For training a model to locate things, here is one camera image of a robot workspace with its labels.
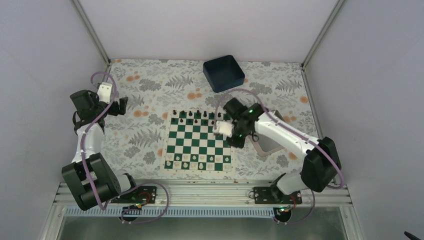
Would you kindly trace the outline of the metal tray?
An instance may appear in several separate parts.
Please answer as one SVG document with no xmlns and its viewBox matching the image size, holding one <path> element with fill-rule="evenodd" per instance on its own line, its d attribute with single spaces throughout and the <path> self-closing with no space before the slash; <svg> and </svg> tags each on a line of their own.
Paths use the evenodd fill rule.
<svg viewBox="0 0 424 240">
<path fill-rule="evenodd" d="M 255 133 L 253 136 L 248 136 L 248 139 L 260 157 L 267 157 L 285 149 L 285 147 L 278 144 L 275 140 L 262 134 Z"/>
</svg>

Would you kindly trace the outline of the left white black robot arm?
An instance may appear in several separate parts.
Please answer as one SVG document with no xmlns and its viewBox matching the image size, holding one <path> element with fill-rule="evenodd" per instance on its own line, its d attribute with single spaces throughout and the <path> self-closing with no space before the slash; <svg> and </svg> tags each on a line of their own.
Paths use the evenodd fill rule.
<svg viewBox="0 0 424 240">
<path fill-rule="evenodd" d="M 111 101 L 112 87 L 102 85 L 97 92 L 80 90 L 70 95 L 76 111 L 72 116 L 78 144 L 71 163 L 61 174 L 75 202 L 83 211 L 120 196 L 131 203 L 139 188 L 128 173 L 114 172 L 101 154 L 105 117 L 126 113 L 127 97 Z"/>
</svg>

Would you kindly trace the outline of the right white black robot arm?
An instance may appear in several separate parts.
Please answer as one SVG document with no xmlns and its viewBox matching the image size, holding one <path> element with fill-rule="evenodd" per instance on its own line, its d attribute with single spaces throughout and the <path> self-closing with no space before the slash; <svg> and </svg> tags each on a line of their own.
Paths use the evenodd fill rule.
<svg viewBox="0 0 424 240">
<path fill-rule="evenodd" d="M 283 173 L 273 181 L 270 195 L 274 202 L 282 204 L 290 194 L 305 189 L 320 193 L 341 173 L 341 162 L 331 138 L 319 139 L 303 133 L 277 118 L 260 103 L 247 107 L 237 98 L 232 98 L 223 109 L 232 121 L 216 120 L 213 132 L 225 136 L 230 146 L 242 149 L 247 136 L 258 134 L 302 160 L 301 170 Z"/>
</svg>

